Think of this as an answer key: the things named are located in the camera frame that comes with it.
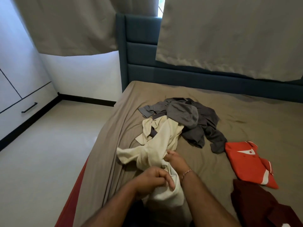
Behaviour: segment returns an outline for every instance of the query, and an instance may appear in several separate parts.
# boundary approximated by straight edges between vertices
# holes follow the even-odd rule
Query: bracelet
[[[191,171],[193,171],[193,170],[190,169],[190,170],[186,171],[186,172],[182,175],[182,178],[181,178],[181,180],[180,180],[180,183],[183,181],[184,176],[185,176],[188,172],[191,172]]]

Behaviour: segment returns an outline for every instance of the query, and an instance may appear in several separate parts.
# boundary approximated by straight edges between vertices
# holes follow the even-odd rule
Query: hand
[[[152,166],[142,174],[129,182],[139,197],[145,197],[154,191],[156,187],[169,186],[171,190],[175,189],[175,183],[170,174],[159,168]]]
[[[167,155],[164,156],[164,160],[169,162],[174,170],[179,175],[179,178],[183,176],[185,172],[190,170],[185,159],[181,157],[177,152],[168,150]]]

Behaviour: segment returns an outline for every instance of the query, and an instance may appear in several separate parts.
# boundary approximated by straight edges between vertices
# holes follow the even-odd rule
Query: forearm
[[[208,191],[196,173],[188,172],[181,185],[196,227],[240,227],[233,216]]]
[[[120,227],[136,197],[136,191],[127,183],[106,205],[82,227]]]

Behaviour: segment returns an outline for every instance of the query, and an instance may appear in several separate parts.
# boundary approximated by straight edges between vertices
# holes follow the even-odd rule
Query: person's left hand
[[[169,186],[172,191],[175,189],[175,183],[170,174],[155,166],[148,168],[142,174],[135,177],[129,182],[129,185],[135,189],[139,197],[150,194],[159,186]]]

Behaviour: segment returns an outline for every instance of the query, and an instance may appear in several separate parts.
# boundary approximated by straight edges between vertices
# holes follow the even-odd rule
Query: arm
[[[182,178],[183,174],[190,170],[184,158],[174,151],[168,151],[164,160],[170,162],[182,180],[181,186],[196,227],[241,227],[233,216],[208,191],[195,172],[189,171]]]
[[[82,227],[120,227],[136,197],[144,197],[156,187],[169,185],[175,189],[169,173],[158,167],[150,167],[138,177],[125,184],[100,211]]]

